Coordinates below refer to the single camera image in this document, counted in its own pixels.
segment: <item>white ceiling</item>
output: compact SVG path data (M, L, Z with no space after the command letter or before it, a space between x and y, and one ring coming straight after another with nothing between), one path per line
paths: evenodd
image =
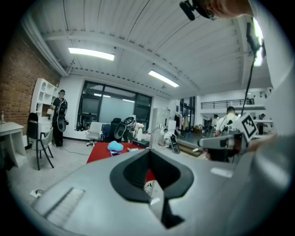
M252 62L245 36L250 19L197 16L191 22L179 2L41 0L23 25L62 75L103 78L166 98L245 88ZM112 53L115 60L73 55L69 47ZM148 75L151 70L179 87L162 88L163 82ZM264 86L270 86L266 62L254 69L252 82Z

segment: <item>gray floor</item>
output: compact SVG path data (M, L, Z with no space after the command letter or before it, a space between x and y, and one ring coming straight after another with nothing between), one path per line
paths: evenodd
M80 166L86 164L93 146L87 147L86 142L65 139L63 148L54 146L51 148L54 158L50 158L50 160L54 165L54 169L51 168L45 154L42 152L40 171L37 169L35 151L27 150L28 162L19 168L13 167L7 172L12 191L31 205L35 201L35 198L30 195L32 190L46 190ZM172 152L171 149L161 146L155 146L155 149L167 156ZM195 158L183 152L179 155Z

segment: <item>red brick wall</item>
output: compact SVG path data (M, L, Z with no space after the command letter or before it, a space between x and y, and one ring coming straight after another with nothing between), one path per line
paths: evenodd
M0 62L0 112L4 111L6 122L24 126L24 134L37 78L55 86L60 81L60 75L18 28Z

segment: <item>white cabinet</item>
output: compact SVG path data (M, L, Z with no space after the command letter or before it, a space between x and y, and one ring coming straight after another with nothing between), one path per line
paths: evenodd
M51 119L48 119L48 117L42 117L43 105L52 104L58 96L58 93L59 89L45 79L37 79L31 102L31 112L38 115L38 138L40 138L41 132L46 134L52 127L53 115L51 115Z
M50 105L58 96L59 89L46 81L38 78L33 92L31 112L36 113L38 118L42 117L43 104Z

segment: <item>white table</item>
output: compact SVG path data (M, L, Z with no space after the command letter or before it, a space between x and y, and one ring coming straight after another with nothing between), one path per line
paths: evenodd
M27 161L23 143L23 128L23 126L14 122L0 124L0 136L5 137L5 146L17 167L20 167Z

